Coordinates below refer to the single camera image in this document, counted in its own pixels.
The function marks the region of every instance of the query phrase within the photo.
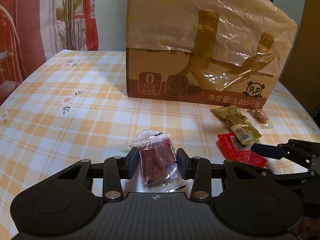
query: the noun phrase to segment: cardboard box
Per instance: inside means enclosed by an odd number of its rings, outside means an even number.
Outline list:
[[[262,108],[295,32],[268,0],[128,0],[128,96]]]

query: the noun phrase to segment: candy wrapper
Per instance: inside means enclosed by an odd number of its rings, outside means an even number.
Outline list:
[[[227,127],[237,136],[242,144],[250,144],[262,135],[255,129],[249,120],[241,114],[236,106],[226,106],[213,109],[218,117],[224,119]]]
[[[226,159],[246,163],[258,167],[264,167],[267,160],[242,144],[233,133],[219,134],[221,151]]]
[[[146,192],[171,192],[189,182],[181,178],[170,137],[170,133],[164,132],[131,143],[140,151],[140,167]]]
[[[250,110],[251,115],[258,121],[258,124],[261,128],[273,128],[272,123],[270,122],[269,118],[266,114],[260,109]]]

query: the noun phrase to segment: red candy package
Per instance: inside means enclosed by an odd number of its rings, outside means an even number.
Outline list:
[[[219,134],[218,138],[222,154],[226,159],[258,167],[264,167],[267,163],[265,158],[250,150],[247,145],[240,143],[233,133]]]

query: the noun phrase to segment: brown tape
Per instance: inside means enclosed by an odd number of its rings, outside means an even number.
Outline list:
[[[212,89],[212,83],[206,77],[216,44],[219,14],[210,11],[199,11],[199,23],[195,39],[193,57],[190,57],[187,68],[202,89]]]
[[[223,91],[248,78],[252,72],[262,70],[276,58],[273,53],[268,53],[274,43],[274,38],[269,33],[261,35],[257,54],[248,58],[241,68],[235,68],[228,73],[217,74],[208,70],[216,43],[219,24],[219,14],[210,11],[199,11],[199,23],[195,39],[193,55],[190,55],[188,65],[178,75],[186,75],[189,71],[202,89]]]
[[[268,53],[274,43],[274,38],[269,33],[263,33],[261,35],[258,47],[257,54],[253,57],[249,57],[242,65],[241,69],[231,70],[230,74],[235,75],[248,75],[252,71],[260,71],[266,65],[276,58],[274,53]]]

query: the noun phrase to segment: yellow checkered tablecloth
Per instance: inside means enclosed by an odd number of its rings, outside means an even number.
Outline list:
[[[217,135],[228,130],[210,112],[217,107],[128,98],[124,52],[61,51],[0,107],[0,239],[17,233],[10,204],[19,192],[80,159],[98,163],[125,156],[145,130],[168,130],[175,148],[222,163]],[[317,125],[279,82],[263,109],[271,129],[261,130],[248,110],[241,110],[263,135],[261,143],[291,137],[320,142]],[[304,171],[288,160],[269,160],[267,166],[276,173]],[[122,182],[125,192],[142,190],[140,178],[133,180]],[[92,191],[101,195],[102,182],[95,181]]]

